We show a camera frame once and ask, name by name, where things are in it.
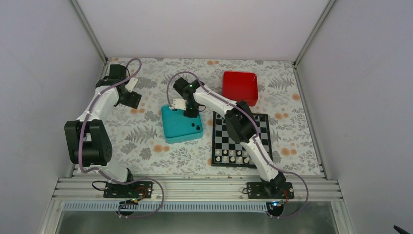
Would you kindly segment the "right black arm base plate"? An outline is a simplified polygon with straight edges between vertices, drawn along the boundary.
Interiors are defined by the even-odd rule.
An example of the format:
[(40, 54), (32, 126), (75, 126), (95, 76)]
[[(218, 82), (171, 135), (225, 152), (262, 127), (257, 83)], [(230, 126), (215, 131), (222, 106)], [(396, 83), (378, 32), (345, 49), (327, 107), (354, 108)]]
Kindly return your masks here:
[(264, 182), (248, 182), (242, 189), (242, 193), (248, 195), (249, 199), (294, 199), (292, 183), (284, 182), (275, 187)]

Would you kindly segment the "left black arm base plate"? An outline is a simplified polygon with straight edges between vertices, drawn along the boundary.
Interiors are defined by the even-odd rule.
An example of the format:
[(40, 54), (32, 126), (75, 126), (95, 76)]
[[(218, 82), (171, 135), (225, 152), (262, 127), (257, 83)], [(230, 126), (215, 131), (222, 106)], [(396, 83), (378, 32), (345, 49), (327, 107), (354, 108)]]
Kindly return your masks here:
[(139, 181), (129, 185), (106, 183), (104, 198), (151, 198), (153, 182)]

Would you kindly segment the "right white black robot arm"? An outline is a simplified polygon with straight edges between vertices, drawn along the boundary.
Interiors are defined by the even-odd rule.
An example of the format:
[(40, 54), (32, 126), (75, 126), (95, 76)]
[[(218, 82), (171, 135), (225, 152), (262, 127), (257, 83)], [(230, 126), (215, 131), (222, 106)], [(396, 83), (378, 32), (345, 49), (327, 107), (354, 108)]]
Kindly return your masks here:
[(183, 115), (195, 118), (199, 107), (207, 108), (224, 117), (228, 136), (248, 152), (261, 177), (263, 191), (269, 198), (276, 198), (282, 193), (286, 178), (276, 169), (260, 139), (260, 128), (245, 101), (235, 102), (207, 88), (201, 81), (191, 83), (178, 78), (173, 84), (174, 90), (182, 97), (172, 102), (171, 109), (183, 110)]

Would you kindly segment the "teal plastic tray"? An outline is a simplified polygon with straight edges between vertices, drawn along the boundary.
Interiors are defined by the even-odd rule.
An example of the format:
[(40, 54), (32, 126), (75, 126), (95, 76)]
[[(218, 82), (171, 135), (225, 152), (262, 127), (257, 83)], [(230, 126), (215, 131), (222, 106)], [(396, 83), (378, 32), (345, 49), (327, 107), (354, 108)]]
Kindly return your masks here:
[(183, 110), (171, 110), (168, 105), (161, 108), (162, 125), (166, 143), (174, 144), (200, 139), (204, 129), (200, 116), (189, 118)]

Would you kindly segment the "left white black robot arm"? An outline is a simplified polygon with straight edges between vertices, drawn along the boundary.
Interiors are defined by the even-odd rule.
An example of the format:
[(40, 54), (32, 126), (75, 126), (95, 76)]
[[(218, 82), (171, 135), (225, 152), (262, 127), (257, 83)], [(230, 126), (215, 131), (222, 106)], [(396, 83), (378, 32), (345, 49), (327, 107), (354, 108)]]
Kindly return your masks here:
[(133, 91), (137, 73), (129, 73), (121, 64), (109, 66), (109, 74), (100, 79), (94, 96), (85, 111), (73, 121), (67, 121), (64, 132), (70, 160), (83, 173), (96, 171), (110, 183), (117, 183), (116, 191), (123, 197), (135, 192), (130, 169), (113, 159), (113, 147), (105, 122), (112, 109), (119, 104), (136, 109), (142, 96)]

